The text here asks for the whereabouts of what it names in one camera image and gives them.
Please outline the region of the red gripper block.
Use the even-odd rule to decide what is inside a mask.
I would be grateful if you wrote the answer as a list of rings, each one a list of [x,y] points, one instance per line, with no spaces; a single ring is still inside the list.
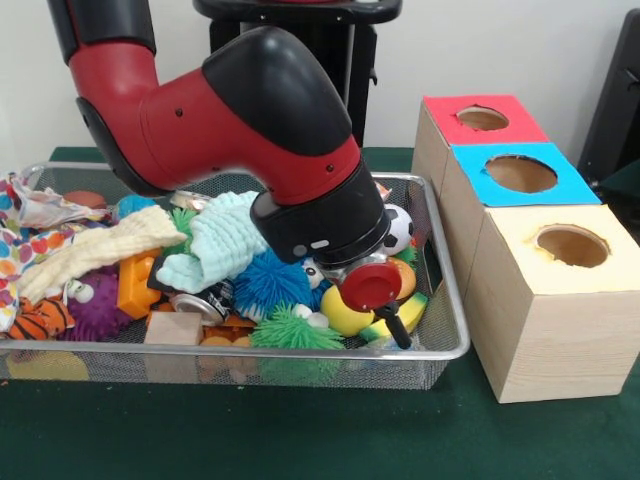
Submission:
[[[398,268],[389,261],[369,263],[350,271],[339,284],[344,304],[358,312],[381,308],[381,318],[400,349],[408,350],[412,340],[399,317],[394,301],[402,288]]]

